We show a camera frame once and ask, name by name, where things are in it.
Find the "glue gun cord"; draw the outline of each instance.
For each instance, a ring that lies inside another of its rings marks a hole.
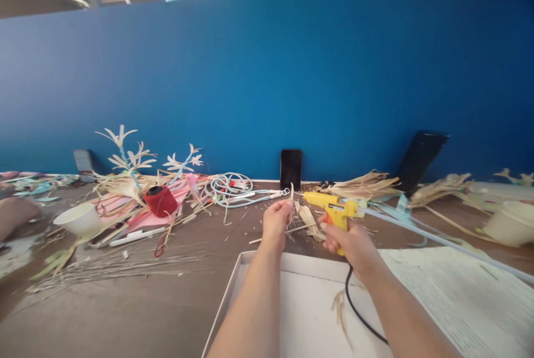
[[[382,340],[387,345],[389,345],[388,340],[386,340],[384,336],[379,334],[375,329],[373,329],[371,327],[370,324],[367,323],[367,321],[365,319],[362,318],[362,316],[360,315],[360,313],[358,312],[358,310],[356,309],[356,307],[352,303],[352,300],[350,299],[350,294],[349,294],[349,281],[350,281],[350,276],[351,275],[352,275],[352,265],[349,264],[349,274],[347,275],[347,280],[345,280],[345,294],[347,294],[347,300],[349,300],[350,307],[352,308],[352,310],[354,311],[354,313],[356,314],[358,319],[360,319],[360,321],[365,325],[366,328],[368,328],[371,331],[372,334],[374,334],[380,340]]]

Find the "cardboard box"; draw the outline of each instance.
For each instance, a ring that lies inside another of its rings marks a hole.
[[[202,357],[207,356],[215,335],[243,285],[254,255],[255,251],[239,255]],[[337,313],[335,309],[332,310],[332,302],[335,295],[344,289],[348,270],[349,266],[344,262],[282,254],[281,357],[392,357],[389,347],[359,321],[346,298],[344,310],[352,348],[341,326],[336,323]],[[350,281],[349,292],[360,314],[383,335],[369,293],[354,275]]]

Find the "smartphone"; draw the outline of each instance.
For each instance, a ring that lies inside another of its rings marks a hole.
[[[94,183],[96,179],[93,177],[94,169],[91,152],[89,150],[74,150],[74,160],[76,161],[80,181]]]
[[[300,191],[300,170],[302,167],[301,150],[282,150],[280,154],[280,189]]]

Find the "brown tabletop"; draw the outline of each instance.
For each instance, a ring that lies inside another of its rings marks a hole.
[[[276,186],[265,184],[265,188]],[[63,198],[45,208],[44,220],[23,226],[12,238],[44,231],[58,213],[80,201],[89,189],[85,186],[56,191],[55,196]],[[489,218],[454,197],[443,198],[431,206],[468,228],[482,227]],[[129,277],[30,295],[24,292],[31,284],[27,279],[41,270],[44,258],[70,245],[74,239],[67,238],[37,251],[33,262],[0,280],[2,356],[200,356],[239,253],[255,250],[259,245],[249,245],[249,241],[261,237],[260,220],[265,209],[264,203],[230,209],[227,222],[232,224],[224,226],[224,209],[215,206],[210,208],[211,216],[201,214],[200,219],[178,228],[169,241],[166,255],[173,254],[172,247],[202,242],[208,243],[180,250],[192,255],[199,251],[211,254],[203,261],[190,264],[191,268],[205,271],[180,277]],[[466,240],[496,260],[534,275],[532,245],[507,248],[478,240],[423,208],[414,210],[413,216],[450,236]],[[369,229],[377,230],[373,239],[378,248],[410,248],[409,243],[422,242],[419,235],[379,219],[367,216],[363,222]],[[286,252],[343,260],[325,251],[304,230],[292,236],[295,241],[286,241]],[[437,245],[428,242],[429,247]],[[77,251],[76,257],[79,259],[85,253]],[[147,259],[152,256],[150,252],[144,254]]]

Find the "red thread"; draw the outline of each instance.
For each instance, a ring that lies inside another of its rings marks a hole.
[[[150,195],[157,191],[154,190],[156,188],[161,190],[156,195]],[[150,188],[145,194],[145,202],[149,206],[150,212],[157,217],[168,216],[178,209],[178,203],[167,186]]]

